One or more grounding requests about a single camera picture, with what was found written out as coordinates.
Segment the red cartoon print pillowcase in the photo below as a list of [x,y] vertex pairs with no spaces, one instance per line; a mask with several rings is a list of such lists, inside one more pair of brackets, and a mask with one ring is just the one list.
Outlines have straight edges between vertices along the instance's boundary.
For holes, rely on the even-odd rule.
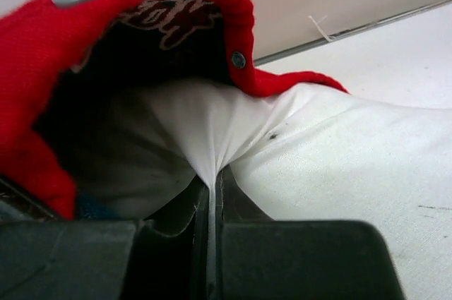
[[298,83],[337,90],[313,71],[275,75],[252,61],[250,0],[31,0],[1,19],[1,174],[65,219],[76,187],[35,130],[55,87],[69,78],[167,80],[195,73],[254,97]]

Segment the white pillow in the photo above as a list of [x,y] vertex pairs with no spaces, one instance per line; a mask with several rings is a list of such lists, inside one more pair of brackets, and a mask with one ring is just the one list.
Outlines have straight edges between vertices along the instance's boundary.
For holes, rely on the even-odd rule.
[[146,217],[226,167],[278,220],[366,220],[409,299],[451,298],[451,110],[298,84],[276,97],[191,79],[93,104],[66,168],[123,217]]

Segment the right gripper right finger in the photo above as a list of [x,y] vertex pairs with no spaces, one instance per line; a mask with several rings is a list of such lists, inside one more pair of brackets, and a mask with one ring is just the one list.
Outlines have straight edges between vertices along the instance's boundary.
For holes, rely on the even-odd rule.
[[355,220],[277,221],[230,168],[216,191],[216,299],[402,299],[379,231]]

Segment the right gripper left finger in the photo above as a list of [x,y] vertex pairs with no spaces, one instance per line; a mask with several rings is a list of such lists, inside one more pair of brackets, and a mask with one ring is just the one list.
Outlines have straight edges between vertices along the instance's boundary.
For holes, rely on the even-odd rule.
[[150,219],[65,222],[1,180],[2,299],[204,299],[208,189]]

